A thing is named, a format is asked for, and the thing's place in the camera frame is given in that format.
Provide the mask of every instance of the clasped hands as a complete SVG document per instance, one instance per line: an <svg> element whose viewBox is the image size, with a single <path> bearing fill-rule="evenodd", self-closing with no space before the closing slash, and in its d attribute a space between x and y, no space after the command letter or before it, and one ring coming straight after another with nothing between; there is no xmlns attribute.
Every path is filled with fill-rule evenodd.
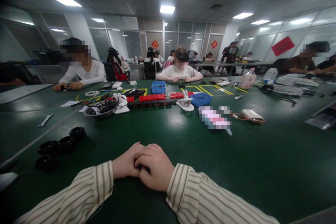
<svg viewBox="0 0 336 224"><path fill-rule="evenodd" d="M113 179L139 177L148 188L163 192L168 189L174 169L168 156L155 143L145 147L137 142L112 161Z"/></svg>

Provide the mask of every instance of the ceiling light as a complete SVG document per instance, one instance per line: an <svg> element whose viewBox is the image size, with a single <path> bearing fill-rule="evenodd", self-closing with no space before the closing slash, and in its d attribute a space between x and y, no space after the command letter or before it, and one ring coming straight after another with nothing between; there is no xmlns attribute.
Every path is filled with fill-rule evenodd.
<svg viewBox="0 0 336 224"><path fill-rule="evenodd" d="M253 23L251 23L252 25L261 25L261 24L264 24L264 23L268 23L269 20L259 20L259 21L255 21Z"/></svg>
<svg viewBox="0 0 336 224"><path fill-rule="evenodd" d="M243 13L240 13L239 15L237 15L237 16L234 16L233 18L235 18L235 19L244 19L244 18L247 18L247 17L252 16L252 15L253 15L253 13L245 13L245 12L243 12Z"/></svg>
<svg viewBox="0 0 336 224"><path fill-rule="evenodd" d="M294 21L292 21L290 23L292 23L294 25L296 25L296 24L300 25L300 24L303 24L303 23L307 23L309 21L311 21L311 19L298 19L298 20L294 20Z"/></svg>
<svg viewBox="0 0 336 224"><path fill-rule="evenodd" d="M74 0L56 0L66 6L76 6L76 7L82 7L79 3L75 2Z"/></svg>
<svg viewBox="0 0 336 224"><path fill-rule="evenodd" d="M104 21L104 19L96 19L96 18L91 18L93 21L96 21L97 23L107 23L106 21Z"/></svg>
<svg viewBox="0 0 336 224"><path fill-rule="evenodd" d="M175 6L161 5L160 12L161 13L167 13L167 14L173 14L174 10L175 10Z"/></svg>
<svg viewBox="0 0 336 224"><path fill-rule="evenodd" d="M274 22L274 23L270 23L268 25L281 25L281 24L282 24L282 22Z"/></svg>

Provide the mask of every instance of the paper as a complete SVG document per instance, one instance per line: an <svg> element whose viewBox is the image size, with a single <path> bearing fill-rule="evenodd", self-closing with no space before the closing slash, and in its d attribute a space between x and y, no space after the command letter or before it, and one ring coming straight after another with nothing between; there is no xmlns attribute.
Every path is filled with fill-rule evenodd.
<svg viewBox="0 0 336 224"><path fill-rule="evenodd" d="M76 105L77 103L80 103L80 102L79 101L67 101L66 103L64 103L60 107L70 107L72 105Z"/></svg>
<svg viewBox="0 0 336 224"><path fill-rule="evenodd" d="M88 108L88 106L84 106L81 110L78 110L78 112L84 112L86 109Z"/></svg>

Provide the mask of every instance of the red paper sign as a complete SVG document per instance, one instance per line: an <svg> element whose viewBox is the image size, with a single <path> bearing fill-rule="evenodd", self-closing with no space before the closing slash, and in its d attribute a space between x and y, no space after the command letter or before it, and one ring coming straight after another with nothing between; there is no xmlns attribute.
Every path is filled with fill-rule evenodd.
<svg viewBox="0 0 336 224"><path fill-rule="evenodd" d="M159 47L159 43L156 40L154 40L152 43L152 47L156 50Z"/></svg>
<svg viewBox="0 0 336 224"><path fill-rule="evenodd" d="M293 48L295 45L292 42L291 38L289 36L285 37L283 40L272 46L272 50L276 57L278 57L280 54L288 51L289 49Z"/></svg>
<svg viewBox="0 0 336 224"><path fill-rule="evenodd" d="M218 45L218 44L217 44L217 41L216 41L216 40L215 40L214 42L212 42L212 44L211 44L212 48L215 48L217 45Z"/></svg>

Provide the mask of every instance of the white column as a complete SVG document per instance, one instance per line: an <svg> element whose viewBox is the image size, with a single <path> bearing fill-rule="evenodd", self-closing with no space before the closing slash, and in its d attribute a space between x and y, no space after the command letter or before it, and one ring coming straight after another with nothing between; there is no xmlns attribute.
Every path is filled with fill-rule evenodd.
<svg viewBox="0 0 336 224"><path fill-rule="evenodd" d="M222 51L225 47L229 46L232 41L235 40L236 34L238 32L239 24L229 23L226 25L222 43L220 45L219 57L217 61L220 61L222 58Z"/></svg>
<svg viewBox="0 0 336 224"><path fill-rule="evenodd" d="M65 12L64 16L68 22L72 35L80 40L84 40L85 44L89 45L91 48L91 56L100 60L84 14L78 12Z"/></svg>

